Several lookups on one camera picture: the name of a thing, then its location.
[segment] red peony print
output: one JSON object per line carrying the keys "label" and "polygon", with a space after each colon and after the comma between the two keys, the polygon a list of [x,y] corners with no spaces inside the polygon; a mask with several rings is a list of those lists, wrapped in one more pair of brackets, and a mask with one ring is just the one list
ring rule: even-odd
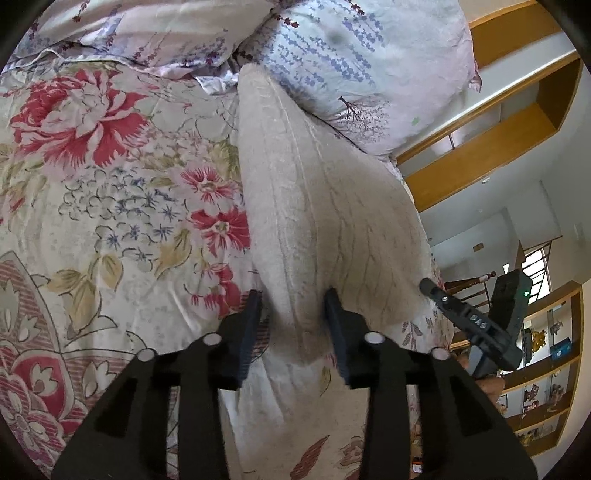
{"label": "red peony print", "polygon": [[215,256],[218,248],[228,249],[228,241],[236,250],[251,247],[246,212],[239,212],[236,206],[227,213],[220,212],[213,217],[205,210],[193,212],[191,222],[201,231],[209,251]]}
{"label": "red peony print", "polygon": [[213,264],[202,274],[200,289],[209,292],[203,295],[191,295],[191,304],[199,305],[203,300],[205,308],[215,310],[219,308],[219,317],[223,318],[230,312],[237,312],[240,308],[242,294],[238,285],[232,279],[234,273],[227,264]]}
{"label": "red peony print", "polygon": [[20,156],[38,152],[67,176],[88,162],[104,167],[141,147],[148,122],[133,111],[146,97],[113,88],[115,72],[79,70],[33,84],[20,113],[10,120]]}
{"label": "red peony print", "polygon": [[9,343],[0,349],[0,413],[27,455],[49,475],[66,438],[80,426],[86,407],[73,397],[61,356]]}
{"label": "red peony print", "polygon": [[36,464],[53,465],[55,453],[66,446],[62,426],[22,378],[4,369],[0,369],[0,413]]}
{"label": "red peony print", "polygon": [[232,183],[224,181],[217,170],[211,166],[187,169],[181,173],[181,178],[195,193],[201,195],[203,202],[215,203],[216,199],[232,198]]}

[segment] leaf print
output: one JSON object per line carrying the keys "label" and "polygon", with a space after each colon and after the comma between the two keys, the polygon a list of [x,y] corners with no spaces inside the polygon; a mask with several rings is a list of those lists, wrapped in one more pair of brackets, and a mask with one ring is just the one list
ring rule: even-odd
{"label": "leaf print", "polygon": [[413,326],[413,331],[417,336],[423,336],[421,329],[417,326],[416,323],[411,323],[411,325]]}
{"label": "leaf print", "polygon": [[43,161],[38,161],[38,162],[35,162],[33,165],[28,165],[27,168],[25,168],[25,170],[26,171],[33,171],[38,168],[41,168],[43,165],[45,165],[45,163]]}
{"label": "leaf print", "polygon": [[154,177],[150,180],[149,186],[155,189],[163,188],[163,187],[172,187],[174,182],[169,179],[168,177]]}
{"label": "leaf print", "polygon": [[47,284],[47,289],[58,295],[63,295],[74,290],[81,278],[82,274],[76,270],[60,270],[53,275]]}
{"label": "leaf print", "polygon": [[6,143],[0,143],[0,165],[10,158],[12,147]]}
{"label": "leaf print", "polygon": [[209,146],[209,156],[224,180],[240,181],[238,148],[228,140],[222,140]]}
{"label": "leaf print", "polygon": [[14,217],[12,214],[25,203],[25,192],[27,190],[28,182],[28,180],[19,181],[10,187],[5,193],[9,198],[8,207],[12,218]]}
{"label": "leaf print", "polygon": [[99,313],[99,307],[100,296],[95,285],[90,280],[82,281],[74,292],[72,306],[68,311],[74,331],[79,332],[87,327]]}
{"label": "leaf print", "polygon": [[4,175],[2,177],[2,182],[3,183],[10,182],[14,177],[16,177],[18,175],[18,172],[21,171],[24,164],[25,164],[24,161],[19,161],[19,162],[16,162],[16,163],[13,163],[12,165],[10,165],[6,169],[6,172],[4,172]]}
{"label": "leaf print", "polygon": [[324,395],[324,392],[328,390],[330,386],[330,380],[330,368],[323,367],[322,374],[320,375],[320,396]]}
{"label": "leaf print", "polygon": [[92,260],[90,260],[90,264],[88,265],[88,270],[86,271],[86,275],[88,276],[88,278],[90,279],[90,281],[92,283],[96,283],[95,282],[96,266],[98,265],[99,260],[100,260],[100,254],[95,253],[92,256]]}
{"label": "leaf print", "polygon": [[156,262],[156,271],[154,271],[156,278],[160,278],[170,268],[178,267],[187,261],[191,255],[189,234],[189,230],[183,228],[174,236],[172,242],[160,246],[160,257]]}
{"label": "leaf print", "polygon": [[310,470],[312,470],[312,468],[318,461],[318,457],[320,456],[322,447],[326,440],[328,440],[328,438],[329,435],[327,435],[324,438],[321,438],[320,440],[318,440],[318,442],[316,442],[314,445],[312,445],[304,452],[304,455],[301,456],[301,459],[298,462],[298,464],[290,472],[291,480],[301,480],[308,476],[308,473],[310,473]]}
{"label": "leaf print", "polygon": [[160,165],[163,170],[172,168],[177,164],[176,160],[173,157],[169,157],[168,155],[162,155],[162,157],[160,157],[158,160],[160,161]]}
{"label": "leaf print", "polygon": [[37,181],[37,185],[35,185],[35,189],[33,190],[33,200],[31,202],[31,206],[35,205],[35,201],[37,200],[37,195],[41,193],[45,185],[47,184],[47,177],[45,175],[41,175],[39,180]]}
{"label": "leaf print", "polygon": [[113,254],[103,256],[100,265],[100,277],[111,290],[117,290],[117,286],[123,277],[123,264]]}

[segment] wooden shelf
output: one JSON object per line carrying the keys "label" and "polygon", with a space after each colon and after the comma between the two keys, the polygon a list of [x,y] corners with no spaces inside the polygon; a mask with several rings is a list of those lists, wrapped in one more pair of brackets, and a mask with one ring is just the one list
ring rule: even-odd
{"label": "wooden shelf", "polygon": [[575,295],[581,293],[582,286],[580,283],[574,280],[565,283],[560,288],[553,290],[549,295],[540,298],[539,300],[531,303],[527,309],[526,320],[531,320],[533,317],[540,313],[545,313],[548,310],[561,305],[562,302],[570,300]]}
{"label": "wooden shelf", "polygon": [[537,2],[512,5],[470,23],[474,56],[480,68],[561,28]]}
{"label": "wooden shelf", "polygon": [[[583,62],[573,53],[512,88],[517,93],[539,82],[536,102],[514,113],[487,131],[454,148],[406,178],[419,212],[446,200],[490,175],[558,132],[570,110],[579,85]],[[409,160],[476,115],[506,99],[509,92],[491,99],[478,111],[460,118],[447,129],[430,136],[398,155],[398,164]]]}
{"label": "wooden shelf", "polygon": [[550,450],[558,444],[568,416],[568,412],[564,415],[561,415],[558,420],[556,430],[554,432],[550,433],[549,435],[543,438],[531,442],[527,447],[525,447],[525,451],[529,454],[530,457],[544,453],[546,450]]}
{"label": "wooden shelf", "polygon": [[[536,315],[545,313],[563,302],[571,300],[572,315],[573,315],[573,338],[571,340],[576,342],[580,339],[579,327],[581,325],[582,315],[582,301],[581,301],[582,286],[574,280],[569,281],[560,288],[553,290],[549,295],[531,303],[527,309],[527,316],[524,320],[531,320]],[[456,332],[453,335],[451,350],[458,350],[470,346],[470,342],[466,340],[464,332]]]}
{"label": "wooden shelf", "polygon": [[507,423],[515,432],[521,432],[522,430],[529,430],[537,427],[549,419],[553,419],[562,413],[565,413],[570,408],[570,403],[573,399],[573,392],[569,391],[564,394],[564,397],[556,404],[555,411],[548,411],[550,404],[545,403],[540,405],[528,413],[523,415],[513,415],[507,418]]}
{"label": "wooden shelf", "polygon": [[554,125],[537,103],[514,113],[407,177],[417,210],[424,212],[482,180],[555,133]]}
{"label": "wooden shelf", "polygon": [[539,455],[546,450],[550,450],[551,448],[555,447],[558,443],[558,437],[558,430],[556,430],[556,432],[552,432],[550,435],[546,435],[545,437],[531,442],[527,447],[525,447],[525,451],[530,457]]}
{"label": "wooden shelf", "polygon": [[580,356],[580,342],[574,342],[573,348],[567,355],[554,361],[552,357],[548,356],[539,362],[531,364],[525,368],[521,368],[515,372],[505,375],[505,390],[503,393],[516,390],[518,388],[529,385],[530,383],[547,377],[558,370],[567,367],[576,362]]}

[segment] floral bedspread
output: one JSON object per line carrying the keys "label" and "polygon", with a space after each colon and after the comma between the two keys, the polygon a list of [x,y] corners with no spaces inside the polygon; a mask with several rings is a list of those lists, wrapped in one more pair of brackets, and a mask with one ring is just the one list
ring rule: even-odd
{"label": "floral bedspread", "polygon": [[[0,412],[46,475],[138,351],[183,349],[239,311],[249,290],[264,288],[249,254],[237,102],[235,93],[210,97],[194,80],[115,63],[51,59],[0,77]],[[401,328],[414,349],[450,334],[437,312]],[[268,343],[265,315],[255,364]],[[313,394],[338,397],[330,355],[320,368]],[[264,368],[255,372],[251,389],[265,382]],[[277,395],[252,408],[279,419]],[[350,421],[319,425],[321,437],[310,432],[285,446],[301,451],[301,461],[282,467],[285,478],[356,478],[366,398],[355,398]],[[226,397],[228,408],[233,401]],[[331,432],[347,441],[325,446]],[[252,463],[238,447],[241,463]],[[258,467],[245,477],[264,478]]]}

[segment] pillowcase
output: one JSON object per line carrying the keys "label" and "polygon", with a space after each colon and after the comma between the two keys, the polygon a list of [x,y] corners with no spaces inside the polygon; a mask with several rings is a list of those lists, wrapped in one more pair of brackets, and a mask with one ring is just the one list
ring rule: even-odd
{"label": "pillowcase", "polygon": [[[297,364],[328,351],[322,305],[330,287],[399,345],[428,351],[441,342],[435,330],[451,324],[419,292],[421,279],[437,273],[403,184],[308,117],[260,66],[241,70],[238,94],[251,254],[272,311],[272,354]],[[408,322],[429,334],[409,333]]]}
{"label": "pillowcase", "polygon": [[[72,49],[76,57],[127,59],[154,75],[181,78],[224,63],[272,7],[267,0],[56,0],[13,61],[49,47],[68,57]],[[80,52],[72,42],[93,51]]]}
{"label": "pillowcase", "polygon": [[235,57],[375,155],[429,126],[476,73],[457,0],[284,0]]}

